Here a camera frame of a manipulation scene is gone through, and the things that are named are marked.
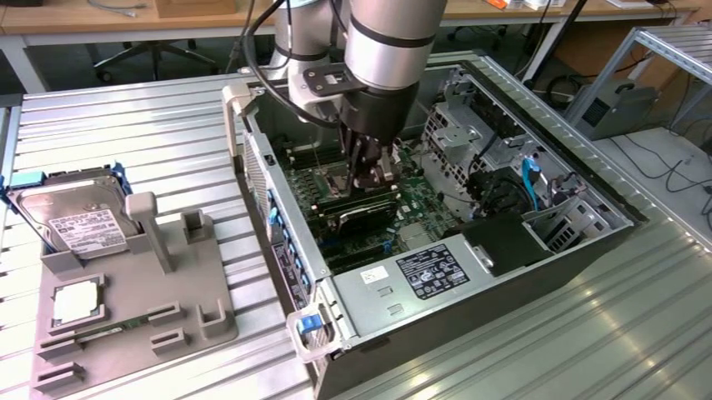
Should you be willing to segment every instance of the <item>white sticker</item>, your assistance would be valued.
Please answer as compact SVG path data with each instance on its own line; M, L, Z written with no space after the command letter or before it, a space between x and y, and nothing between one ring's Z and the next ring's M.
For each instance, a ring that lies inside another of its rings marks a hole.
M75 254L125 244L125 237L111 210L51 219L49 225Z
M388 271L386 271L386 267L383 265L380 267L371 268L368 271L360 272L360 278L366 284L379 281L387 277Z

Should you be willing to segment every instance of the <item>green circuit board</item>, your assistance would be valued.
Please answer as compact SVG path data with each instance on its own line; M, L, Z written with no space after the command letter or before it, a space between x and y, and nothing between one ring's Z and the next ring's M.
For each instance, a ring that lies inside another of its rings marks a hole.
M323 258L335 274L439 240L445 231L459 223L438 201L427 180L418 176L418 157L411 153L402 150L400 161L395 164L399 173L395 215L382 226L347 237L327 237L323 229L314 227L319 218L315 204L328 205L344 198L346 163L334 162L300 170L283 166Z

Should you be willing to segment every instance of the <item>robotic arm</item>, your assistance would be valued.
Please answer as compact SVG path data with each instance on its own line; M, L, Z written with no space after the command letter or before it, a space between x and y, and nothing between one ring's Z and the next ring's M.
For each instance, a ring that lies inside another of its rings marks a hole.
M339 135L354 188L392 180L388 150L415 100L446 0L354 0L344 67L362 83L343 94Z
M288 79L299 111L331 118L348 164L347 187L359 190L395 179L388 152L415 100L447 0L343 0L340 10L334 1L276 0L270 78ZM334 11L350 14L342 17L348 32L340 64L328 64L327 56L330 45L343 44L342 35L334 37Z

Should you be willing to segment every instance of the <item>hard drive label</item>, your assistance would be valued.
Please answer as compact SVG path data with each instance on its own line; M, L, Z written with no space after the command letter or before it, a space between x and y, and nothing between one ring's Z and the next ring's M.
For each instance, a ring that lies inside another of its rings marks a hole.
M469 282L467 275L443 244L399 258L395 263L421 300Z
M75 254L125 244L125 237L111 210L51 219L49 225Z

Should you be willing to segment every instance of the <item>gray plastic holder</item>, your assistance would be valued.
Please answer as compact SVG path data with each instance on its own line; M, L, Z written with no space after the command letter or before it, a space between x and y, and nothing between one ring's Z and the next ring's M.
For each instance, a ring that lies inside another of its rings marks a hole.
M68 396L236 336L212 220L195 211L157 226L152 194L129 195L129 205L143 233L125 238L124 252L81 262L71 252L41 255L33 399ZM87 280L97 283L95 312L53 322L56 289Z

